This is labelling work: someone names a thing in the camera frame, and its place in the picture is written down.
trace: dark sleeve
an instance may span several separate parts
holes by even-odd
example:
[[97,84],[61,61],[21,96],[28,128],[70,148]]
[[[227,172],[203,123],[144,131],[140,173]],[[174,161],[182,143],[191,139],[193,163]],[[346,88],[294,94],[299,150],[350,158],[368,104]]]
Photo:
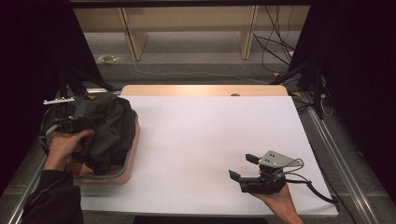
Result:
[[23,207],[22,224],[84,223],[81,194],[71,173],[44,170]]

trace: dark garment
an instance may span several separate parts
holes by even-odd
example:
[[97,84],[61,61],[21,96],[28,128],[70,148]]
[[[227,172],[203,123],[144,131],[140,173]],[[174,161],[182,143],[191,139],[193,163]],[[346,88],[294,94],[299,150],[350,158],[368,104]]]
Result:
[[23,207],[22,224],[84,223],[81,194],[71,173],[44,170],[35,191]]

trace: person's left hand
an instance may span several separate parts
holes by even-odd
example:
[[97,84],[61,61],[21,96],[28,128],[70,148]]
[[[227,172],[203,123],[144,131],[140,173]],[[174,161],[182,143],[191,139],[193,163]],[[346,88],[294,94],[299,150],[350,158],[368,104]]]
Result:
[[73,152],[82,150],[81,139],[92,134],[92,129],[73,134],[54,132],[44,170],[63,171],[64,167],[71,161]]

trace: black cloth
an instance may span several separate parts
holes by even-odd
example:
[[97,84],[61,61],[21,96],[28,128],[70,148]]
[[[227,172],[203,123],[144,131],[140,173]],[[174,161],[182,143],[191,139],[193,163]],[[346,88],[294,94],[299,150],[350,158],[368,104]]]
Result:
[[21,223],[84,223],[80,203],[80,188],[73,185],[71,173],[44,170],[23,207]]

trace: floor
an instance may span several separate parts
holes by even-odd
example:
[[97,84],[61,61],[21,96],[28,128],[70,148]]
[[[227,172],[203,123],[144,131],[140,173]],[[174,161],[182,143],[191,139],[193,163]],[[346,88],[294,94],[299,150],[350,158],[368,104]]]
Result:
[[[270,33],[258,32],[257,35],[268,37]],[[287,42],[295,46],[299,32],[285,32],[282,36],[287,36]],[[86,37],[105,82],[116,87],[126,84],[254,85],[268,83],[274,80],[274,72],[282,73],[288,68],[273,55],[267,52],[262,54],[262,48],[256,40],[252,43],[249,59],[242,60],[236,35],[230,32],[152,33],[148,36],[141,61],[136,63],[129,56],[123,34],[86,34]],[[281,59],[287,60],[278,44],[269,43],[267,47],[277,52]],[[116,64],[103,64],[100,57],[104,55],[119,59]],[[298,76],[285,82],[288,91],[297,91],[297,81]],[[90,83],[87,83],[87,87],[95,88]],[[309,92],[300,93],[301,97],[293,97],[296,99],[296,107],[301,106],[298,101],[310,100]],[[324,110],[331,114],[331,105],[325,104]],[[318,162],[327,174],[329,187],[332,186],[345,201],[356,222],[396,223],[395,204],[365,159],[358,155],[358,149],[336,111],[329,117],[325,115],[324,120],[317,120],[312,110],[304,111],[300,118],[308,139],[318,154]],[[18,210],[23,194],[42,161],[43,153],[38,144],[33,143],[20,169],[0,198],[0,223],[16,223],[14,221],[17,218],[12,215]],[[339,209],[338,217],[304,217],[304,222],[353,223],[346,208],[340,204]],[[135,216],[85,211],[84,218],[87,224],[123,224],[134,223]],[[270,223],[280,223],[276,217],[266,219]]]

